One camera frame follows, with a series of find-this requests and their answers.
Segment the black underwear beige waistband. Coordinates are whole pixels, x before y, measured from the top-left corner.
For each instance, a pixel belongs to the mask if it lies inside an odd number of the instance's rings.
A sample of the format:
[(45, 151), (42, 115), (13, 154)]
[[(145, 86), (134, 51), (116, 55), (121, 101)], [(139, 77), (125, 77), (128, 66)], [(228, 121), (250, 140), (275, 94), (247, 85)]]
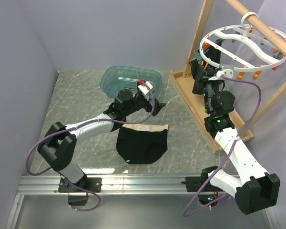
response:
[(168, 149), (169, 125), (123, 125), (116, 141), (117, 153), (128, 164), (152, 164)]

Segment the white round clip hanger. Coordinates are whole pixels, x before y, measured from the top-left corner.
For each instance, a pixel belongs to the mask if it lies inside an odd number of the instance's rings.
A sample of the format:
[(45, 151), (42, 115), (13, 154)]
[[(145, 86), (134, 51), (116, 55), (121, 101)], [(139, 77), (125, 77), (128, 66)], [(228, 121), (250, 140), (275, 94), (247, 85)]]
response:
[[(204, 36), (199, 44), (202, 59), (205, 62), (208, 62), (209, 65), (219, 68), (219, 63), (213, 62), (212, 60), (208, 59), (205, 54), (203, 54), (203, 51), (206, 50), (206, 48), (213, 46), (221, 53), (229, 56), (234, 61), (243, 65), (243, 67), (234, 67), (234, 71), (236, 72), (264, 71), (267, 69), (274, 69), (284, 63), (286, 61), (286, 56), (280, 50), (278, 50), (273, 43), (268, 41), (266, 38), (252, 34), (252, 29), (254, 28), (253, 25), (244, 24), (244, 21), (246, 21), (248, 17), (256, 15), (257, 14), (254, 12), (248, 12), (241, 18), (241, 23), (239, 25), (224, 26), (211, 31)], [(248, 47), (261, 61), (265, 62), (266, 65), (254, 66), (236, 54), (233, 54), (232, 52), (223, 48), (221, 43), (226, 40), (241, 42), (243, 45)]]

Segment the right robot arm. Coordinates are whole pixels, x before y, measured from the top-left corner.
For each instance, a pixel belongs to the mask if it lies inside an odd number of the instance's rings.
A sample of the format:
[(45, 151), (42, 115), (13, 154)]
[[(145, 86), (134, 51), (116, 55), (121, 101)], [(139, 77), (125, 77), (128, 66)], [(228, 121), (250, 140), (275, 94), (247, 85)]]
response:
[(209, 115), (204, 119), (205, 128), (226, 152), (225, 160), (232, 162), (239, 177), (227, 174), (222, 166), (203, 169), (197, 194), (203, 189), (221, 189), (235, 198), (246, 215), (276, 205), (280, 179), (258, 163), (241, 139), (243, 130), (238, 131), (231, 121), (229, 114), (234, 110), (235, 96), (224, 90), (225, 73), (202, 66), (198, 70), (193, 92), (204, 96), (205, 111)]

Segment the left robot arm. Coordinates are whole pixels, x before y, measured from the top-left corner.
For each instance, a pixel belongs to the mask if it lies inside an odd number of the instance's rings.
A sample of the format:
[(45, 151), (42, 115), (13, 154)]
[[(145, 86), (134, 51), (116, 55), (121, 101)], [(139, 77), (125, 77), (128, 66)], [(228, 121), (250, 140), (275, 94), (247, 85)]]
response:
[(51, 169), (69, 180), (70, 187), (74, 191), (81, 192), (88, 189), (88, 178), (73, 161), (74, 151), (88, 139), (121, 128), (127, 116), (141, 109), (155, 116), (165, 105), (157, 99), (145, 98), (142, 91), (133, 94), (130, 90), (123, 89), (119, 91), (108, 109), (95, 118), (72, 125), (54, 123), (45, 135), (46, 140), (39, 144), (37, 151)]

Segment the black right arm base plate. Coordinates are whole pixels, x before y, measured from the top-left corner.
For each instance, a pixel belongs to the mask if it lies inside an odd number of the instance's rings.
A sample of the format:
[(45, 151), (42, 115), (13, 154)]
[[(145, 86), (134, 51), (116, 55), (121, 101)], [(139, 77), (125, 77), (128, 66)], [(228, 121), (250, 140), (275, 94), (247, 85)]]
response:
[(197, 192), (203, 183), (202, 178), (196, 176), (185, 177), (185, 180), (181, 181), (181, 184), (186, 187), (186, 192)]

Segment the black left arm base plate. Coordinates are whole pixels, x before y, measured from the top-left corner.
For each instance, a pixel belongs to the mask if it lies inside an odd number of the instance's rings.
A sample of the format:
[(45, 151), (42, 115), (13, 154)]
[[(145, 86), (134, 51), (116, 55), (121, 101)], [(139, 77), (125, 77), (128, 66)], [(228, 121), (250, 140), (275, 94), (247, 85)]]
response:
[[(85, 190), (99, 193), (101, 191), (102, 179), (100, 177), (82, 178), (80, 181), (78, 181), (74, 185), (82, 189), (85, 189)], [(73, 193), (73, 192), (81, 192), (81, 190), (70, 185), (66, 178), (61, 178), (59, 187), (58, 187), (58, 192), (59, 193)]]

